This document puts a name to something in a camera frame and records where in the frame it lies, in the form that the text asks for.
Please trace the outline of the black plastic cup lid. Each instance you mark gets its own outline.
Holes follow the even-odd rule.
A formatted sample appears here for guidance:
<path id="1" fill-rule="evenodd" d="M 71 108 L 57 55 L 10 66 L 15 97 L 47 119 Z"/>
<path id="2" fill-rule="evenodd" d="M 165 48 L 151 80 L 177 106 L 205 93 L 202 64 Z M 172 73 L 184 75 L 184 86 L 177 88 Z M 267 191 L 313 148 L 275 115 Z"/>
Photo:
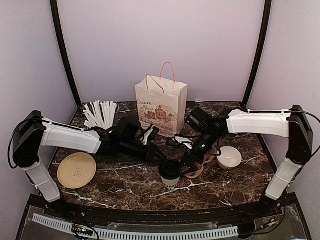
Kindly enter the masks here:
<path id="1" fill-rule="evenodd" d="M 166 180 L 174 180 L 181 176 L 181 163 L 177 160 L 164 160 L 159 165 L 159 174 Z"/>

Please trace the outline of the white paper coffee cup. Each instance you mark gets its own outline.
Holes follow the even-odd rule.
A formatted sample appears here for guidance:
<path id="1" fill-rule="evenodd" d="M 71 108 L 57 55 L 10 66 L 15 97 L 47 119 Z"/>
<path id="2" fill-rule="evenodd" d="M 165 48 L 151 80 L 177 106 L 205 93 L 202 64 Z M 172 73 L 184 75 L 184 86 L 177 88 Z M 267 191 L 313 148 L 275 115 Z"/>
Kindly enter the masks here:
<path id="1" fill-rule="evenodd" d="M 177 186 L 180 180 L 180 176 L 167 176 L 167 175 L 162 175 L 161 176 L 162 183 L 166 188 L 174 188 Z"/>

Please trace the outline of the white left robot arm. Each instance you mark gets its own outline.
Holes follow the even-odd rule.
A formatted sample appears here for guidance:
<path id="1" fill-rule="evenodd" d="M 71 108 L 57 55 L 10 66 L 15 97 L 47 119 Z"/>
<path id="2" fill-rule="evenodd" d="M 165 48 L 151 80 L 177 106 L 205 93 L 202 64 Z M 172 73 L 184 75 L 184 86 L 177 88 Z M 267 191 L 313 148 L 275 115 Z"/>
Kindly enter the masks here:
<path id="1" fill-rule="evenodd" d="M 153 125 L 143 130 L 141 124 L 130 117 L 122 117 L 118 124 L 107 129 L 97 126 L 84 129 L 52 121 L 34 110 L 13 130 L 7 159 L 12 169 L 21 168 L 25 172 L 58 217 L 67 218 L 71 208 L 62 200 L 60 188 L 42 163 L 40 147 L 78 150 L 98 156 L 124 154 L 147 163 L 161 162 L 167 156 L 152 142 L 159 131 Z"/>

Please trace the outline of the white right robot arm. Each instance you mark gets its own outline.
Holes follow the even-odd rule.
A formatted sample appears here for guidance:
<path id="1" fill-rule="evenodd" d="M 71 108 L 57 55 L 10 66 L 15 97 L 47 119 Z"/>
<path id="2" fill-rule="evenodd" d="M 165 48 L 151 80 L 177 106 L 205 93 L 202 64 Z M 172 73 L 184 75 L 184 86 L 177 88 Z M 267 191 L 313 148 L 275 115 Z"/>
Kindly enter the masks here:
<path id="1" fill-rule="evenodd" d="M 216 115 L 196 108 L 191 111 L 186 122 L 200 136 L 192 148 L 184 153 L 181 163 L 189 167 L 190 173 L 196 171 L 195 164 L 203 163 L 205 154 L 213 144 L 227 134 L 250 133 L 287 138 L 289 143 L 285 159 L 265 190 L 266 198 L 255 205 L 255 213 L 266 217 L 274 210 L 274 201 L 281 197 L 303 166 L 314 156 L 314 134 L 307 116 L 308 113 L 299 105 L 271 111 L 222 109 Z"/>

